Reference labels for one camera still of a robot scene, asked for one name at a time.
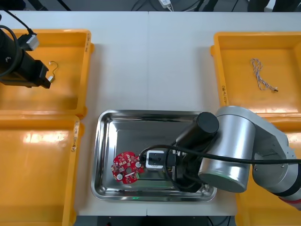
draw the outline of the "orange plastic tray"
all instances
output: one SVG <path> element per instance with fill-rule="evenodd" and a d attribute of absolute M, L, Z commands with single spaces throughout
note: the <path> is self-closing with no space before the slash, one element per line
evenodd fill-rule
<path fill-rule="evenodd" d="M 301 32 L 219 32 L 211 55 L 221 106 L 242 106 L 261 117 L 301 116 Z M 252 58 L 279 92 L 258 88 Z"/>
<path fill-rule="evenodd" d="M 0 226 L 69 226 L 79 141 L 76 116 L 0 116 Z"/>
<path fill-rule="evenodd" d="M 17 37 L 26 30 L 14 30 Z M 34 30 L 40 45 L 27 52 L 55 71 L 50 89 L 18 87 L 0 84 L 0 115 L 66 114 L 83 118 L 90 57 L 93 51 L 91 33 L 87 30 Z"/>
<path fill-rule="evenodd" d="M 289 146 L 295 149 L 301 159 L 301 118 L 268 119 L 281 131 L 286 133 Z M 235 216 L 237 226 L 299 226 L 301 213 L 294 207 L 281 201 L 277 196 L 259 187 L 252 178 L 247 191 L 237 194 L 238 214 Z"/>

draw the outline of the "red circuit board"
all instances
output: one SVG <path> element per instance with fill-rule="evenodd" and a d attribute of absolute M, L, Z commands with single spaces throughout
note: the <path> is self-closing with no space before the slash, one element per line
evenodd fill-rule
<path fill-rule="evenodd" d="M 139 179 L 139 173 L 144 172 L 143 165 L 139 162 L 139 156 L 133 152 L 124 152 L 114 159 L 111 170 L 115 180 L 124 184 L 131 184 Z"/>

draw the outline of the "white connector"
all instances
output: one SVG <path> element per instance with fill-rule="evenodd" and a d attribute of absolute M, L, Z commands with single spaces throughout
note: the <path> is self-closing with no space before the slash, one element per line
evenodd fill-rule
<path fill-rule="evenodd" d="M 163 8 L 168 8 L 168 7 L 171 7 L 171 2 L 170 0 L 159 0 L 161 6 Z"/>

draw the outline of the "metal tray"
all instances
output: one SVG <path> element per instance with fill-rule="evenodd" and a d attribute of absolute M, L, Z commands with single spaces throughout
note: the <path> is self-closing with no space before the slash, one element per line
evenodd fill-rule
<path fill-rule="evenodd" d="M 174 189 L 163 172 L 147 171 L 141 179 L 125 185 L 111 172 L 116 155 L 131 151 L 138 155 L 144 148 L 172 143 L 198 113 L 175 111 L 113 111 L 99 117 L 94 150 L 91 188 L 101 200 L 207 202 L 216 195 L 215 187 L 202 187 L 196 193 Z"/>

